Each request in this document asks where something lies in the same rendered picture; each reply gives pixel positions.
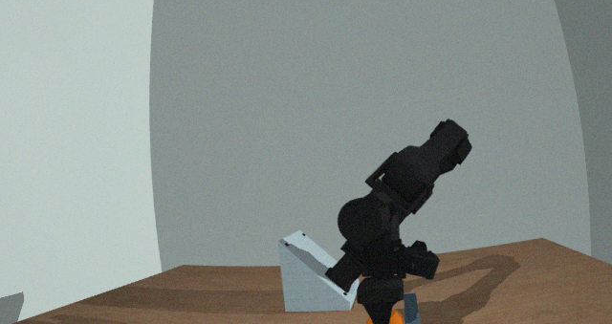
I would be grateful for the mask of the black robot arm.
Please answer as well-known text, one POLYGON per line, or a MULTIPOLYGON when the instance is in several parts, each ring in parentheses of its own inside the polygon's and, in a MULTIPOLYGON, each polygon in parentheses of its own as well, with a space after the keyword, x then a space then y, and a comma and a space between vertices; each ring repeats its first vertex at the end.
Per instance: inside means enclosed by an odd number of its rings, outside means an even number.
MULTIPOLYGON (((467 131, 448 119, 440 121, 421 146, 409 145, 399 153, 394 152, 365 181, 373 190, 341 207, 338 227, 347 239, 341 247, 345 254, 325 276, 349 292, 361 275, 361 244, 399 231, 406 216, 415 214, 431 197, 437 178, 461 165, 470 151, 467 131)), ((427 251, 425 242, 417 240, 411 247, 402 245, 402 239, 400 243, 397 276, 405 279, 408 273, 433 279, 440 262, 437 255, 427 251)))

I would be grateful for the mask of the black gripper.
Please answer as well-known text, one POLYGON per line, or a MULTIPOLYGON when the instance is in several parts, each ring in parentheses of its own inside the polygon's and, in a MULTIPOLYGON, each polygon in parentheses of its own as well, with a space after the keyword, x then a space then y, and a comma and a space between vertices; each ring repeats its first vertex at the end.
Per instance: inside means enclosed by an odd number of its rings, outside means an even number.
POLYGON ((363 265, 357 289, 357 302, 362 304, 373 324, 389 324, 392 307, 404 299, 404 282, 397 274, 400 231, 381 234, 361 244, 363 265))

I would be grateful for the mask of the blue flat bar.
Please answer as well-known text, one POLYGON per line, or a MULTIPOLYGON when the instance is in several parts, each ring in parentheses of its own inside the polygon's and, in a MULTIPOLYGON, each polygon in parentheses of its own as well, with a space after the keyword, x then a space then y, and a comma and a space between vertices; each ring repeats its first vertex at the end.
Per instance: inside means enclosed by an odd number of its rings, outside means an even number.
POLYGON ((415 293, 404 295, 405 324, 421 324, 417 297, 415 293))

